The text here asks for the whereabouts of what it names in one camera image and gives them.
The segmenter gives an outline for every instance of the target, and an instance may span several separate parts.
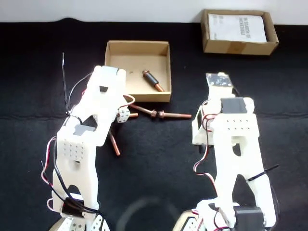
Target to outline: white wall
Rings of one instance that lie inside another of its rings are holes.
[[[264,10],[274,24],[308,25],[307,0],[0,0],[0,22],[199,22],[208,9]]]

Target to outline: black zip tie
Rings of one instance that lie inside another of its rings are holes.
[[[267,169],[264,170],[264,172],[261,172],[261,173],[255,175],[254,177],[249,178],[247,181],[253,181],[253,180],[257,179],[258,177],[263,176],[264,174],[267,174],[269,171],[272,171],[272,170],[274,170],[275,168],[278,168],[278,167],[279,167],[279,165],[274,165],[273,167],[267,168]]]

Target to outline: black wire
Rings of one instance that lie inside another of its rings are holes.
[[[93,72],[90,72],[88,73],[86,76],[84,76],[83,78],[81,78],[77,83],[75,83],[75,85],[72,87],[71,89],[71,92],[69,93],[69,96],[68,96],[68,106],[70,107],[71,106],[71,97],[72,97],[72,94],[75,90],[75,88],[78,86],[79,83],[81,83],[83,80],[87,79]]]
[[[237,96],[237,97],[239,97],[240,96],[240,93],[239,93],[239,91],[237,90],[237,88],[235,87],[235,86],[233,86],[233,89],[232,89],[232,93],[235,93],[235,95]]]
[[[64,86],[64,98],[65,98],[66,113],[68,114],[67,89],[66,89],[65,71],[64,71],[64,52],[62,52],[62,75],[63,75],[63,86]]]
[[[223,231],[223,230],[226,230],[226,229],[230,229],[230,228],[223,228],[223,229],[221,229],[220,227],[218,227],[218,225],[217,225],[217,223],[216,223],[216,216],[217,216],[217,213],[218,213],[218,209],[217,209],[217,211],[216,211],[216,213],[215,213],[215,216],[214,216],[214,225],[215,225],[215,227],[218,229],[218,231]]]
[[[279,220],[280,220],[280,206],[279,206],[279,201],[278,201],[276,192],[275,192],[274,187],[273,187],[273,185],[271,184],[270,181],[269,181],[269,184],[270,184],[270,189],[271,189],[272,195],[273,195],[274,208],[275,208],[275,213],[276,213],[276,222],[273,225],[273,227],[271,227],[271,229],[270,229],[270,231],[273,231],[274,228],[277,226]]]
[[[72,202],[73,202],[73,204],[75,206],[77,206],[78,208],[81,208],[84,212],[87,212],[87,213],[97,213],[97,214],[100,214],[103,217],[102,213],[99,210],[96,210],[96,209],[93,209],[93,208],[89,208],[89,207],[86,207],[86,206],[80,204],[78,201],[76,201],[72,197],[71,193],[68,191],[67,187],[64,184],[63,178],[62,178],[62,176],[60,174],[58,166],[56,164],[56,155],[55,155],[55,153],[56,153],[56,146],[57,146],[57,140],[55,140],[54,145],[53,145],[53,153],[52,153],[53,155],[52,155],[52,157],[53,157],[54,170],[55,170],[55,173],[57,174],[57,176],[59,178],[59,182],[60,182],[63,190],[65,191],[67,196],[72,200]]]

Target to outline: screw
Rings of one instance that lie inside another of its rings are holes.
[[[116,155],[121,155],[121,153],[120,153],[120,151],[119,151],[119,148],[117,147],[115,137],[114,137],[113,134],[111,133],[111,130],[109,130],[108,134],[109,134],[109,136],[110,136],[110,140],[111,140],[112,146],[114,147],[115,154],[116,154]]]
[[[138,117],[139,114],[138,113],[130,113],[129,117],[130,118],[135,118],[135,117]]]
[[[156,117],[156,115],[157,115],[157,111],[156,110],[152,110],[151,111],[151,110],[148,110],[146,108],[143,108],[143,107],[140,107],[140,106],[136,106],[134,104],[131,104],[129,106],[132,107],[132,108],[135,108],[138,111],[141,111],[141,112],[144,112],[146,114],[149,114],[151,117]]]
[[[190,119],[192,117],[192,115],[191,114],[166,113],[164,111],[159,111],[158,117],[161,118],[161,119],[163,119],[164,117]]]

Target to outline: mounting hole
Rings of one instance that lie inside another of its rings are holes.
[[[241,156],[241,149],[240,149],[240,145],[237,143],[235,146],[232,147],[233,148],[233,152],[234,154],[236,154],[237,156]]]

